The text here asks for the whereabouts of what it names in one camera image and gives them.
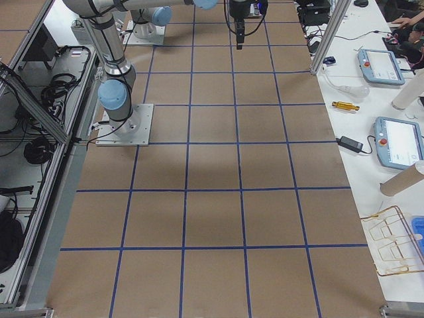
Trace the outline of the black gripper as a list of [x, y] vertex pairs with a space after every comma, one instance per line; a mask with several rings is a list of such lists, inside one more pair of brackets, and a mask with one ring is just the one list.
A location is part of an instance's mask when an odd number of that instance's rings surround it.
[[236, 49], [242, 50], [245, 39], [245, 19], [255, 19], [266, 15], [267, 0], [229, 1], [229, 14], [235, 21]]

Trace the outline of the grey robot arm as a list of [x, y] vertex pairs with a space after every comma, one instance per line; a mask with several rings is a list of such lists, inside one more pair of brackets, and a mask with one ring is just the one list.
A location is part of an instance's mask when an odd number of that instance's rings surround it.
[[[260, 17], [264, 20], [267, 1], [224, 1], [223, 12], [227, 28], [236, 36], [236, 49], [242, 49], [246, 37], [256, 31], [246, 32], [245, 20]], [[124, 44], [131, 46], [162, 45], [166, 25], [172, 18], [170, 6], [131, 11]]]
[[98, 100], [109, 116], [111, 132], [125, 140], [140, 130], [141, 117], [131, 101], [136, 79], [134, 66], [126, 58], [113, 12], [131, 12], [140, 23], [164, 26], [172, 17], [172, 5], [196, 5], [211, 9], [216, 1], [64, 1], [85, 23], [95, 51], [101, 58], [106, 80], [97, 90]]

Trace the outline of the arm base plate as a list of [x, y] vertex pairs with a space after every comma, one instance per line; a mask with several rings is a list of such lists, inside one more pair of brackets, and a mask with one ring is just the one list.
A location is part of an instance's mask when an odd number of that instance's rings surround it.
[[164, 43], [166, 27], [156, 26], [153, 23], [135, 25], [129, 21], [123, 44], [127, 46], [161, 46]]
[[120, 126], [118, 122], [112, 121], [112, 125], [107, 123], [101, 125], [98, 130], [98, 139], [95, 140], [97, 146], [148, 146], [150, 141], [150, 131], [154, 105], [136, 104], [133, 106], [132, 116]]

